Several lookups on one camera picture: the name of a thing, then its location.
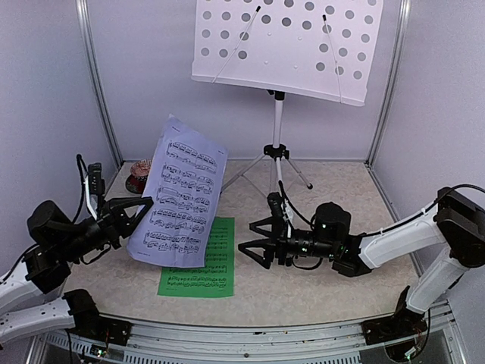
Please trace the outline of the white sheet music page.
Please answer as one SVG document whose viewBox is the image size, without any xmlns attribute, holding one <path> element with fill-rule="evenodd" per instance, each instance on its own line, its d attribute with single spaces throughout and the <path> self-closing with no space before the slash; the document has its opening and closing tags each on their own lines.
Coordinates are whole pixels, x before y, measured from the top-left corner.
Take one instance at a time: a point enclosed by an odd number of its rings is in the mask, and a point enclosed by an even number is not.
<svg viewBox="0 0 485 364">
<path fill-rule="evenodd" d="M 127 243 L 133 259 L 170 268 L 205 266 L 227 156 L 226 148 L 169 116 L 143 191 L 153 206 Z"/>
</svg>

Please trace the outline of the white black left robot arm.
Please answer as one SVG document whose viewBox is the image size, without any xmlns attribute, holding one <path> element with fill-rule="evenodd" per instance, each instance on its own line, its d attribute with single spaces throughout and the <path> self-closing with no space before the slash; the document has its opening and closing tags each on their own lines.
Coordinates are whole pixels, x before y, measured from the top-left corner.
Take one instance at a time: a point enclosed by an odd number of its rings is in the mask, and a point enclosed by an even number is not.
<svg viewBox="0 0 485 364">
<path fill-rule="evenodd" d="M 1 343 L 64 329 L 109 340 L 112 330 L 84 289 L 28 309 L 18 306 L 47 295 L 64 284 L 73 264 L 93 251 L 97 262 L 136 230 L 150 208 L 150 197 L 113 198 L 95 217 L 72 222 L 51 200 L 41 203 L 27 220 L 30 247 L 1 277 Z"/>
</svg>

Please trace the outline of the white perforated music stand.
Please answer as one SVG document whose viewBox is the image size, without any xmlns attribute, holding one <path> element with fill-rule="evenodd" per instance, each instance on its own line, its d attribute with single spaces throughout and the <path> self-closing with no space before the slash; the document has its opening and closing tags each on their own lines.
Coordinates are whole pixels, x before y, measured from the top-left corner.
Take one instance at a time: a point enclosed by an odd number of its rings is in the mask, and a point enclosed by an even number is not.
<svg viewBox="0 0 485 364">
<path fill-rule="evenodd" d="M 196 81 L 265 89 L 274 99 L 271 187 L 291 159 L 282 144 L 289 94 L 362 107 L 384 13 L 382 1 L 198 1 Z"/>
</svg>

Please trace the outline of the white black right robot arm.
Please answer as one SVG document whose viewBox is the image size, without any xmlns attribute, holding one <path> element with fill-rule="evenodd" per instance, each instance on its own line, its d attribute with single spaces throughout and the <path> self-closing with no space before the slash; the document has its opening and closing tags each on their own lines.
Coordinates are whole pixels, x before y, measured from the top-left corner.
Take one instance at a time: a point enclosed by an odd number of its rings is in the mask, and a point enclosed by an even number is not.
<svg viewBox="0 0 485 364">
<path fill-rule="evenodd" d="M 334 202 L 316 208 L 309 230 L 295 229 L 286 194 L 270 193 L 271 216 L 249 225 L 261 239 L 241 243 L 238 250 L 266 269 L 274 260 L 290 266 L 298 256 L 329 259 L 333 270 L 353 278 L 414 251 L 443 245 L 418 281 L 404 289 L 387 321 L 388 331 L 402 337 L 465 272 L 484 264 L 484 209 L 460 194 L 459 188 L 444 187 L 433 202 L 410 217 L 359 235 L 350 234 L 352 216 Z"/>
</svg>

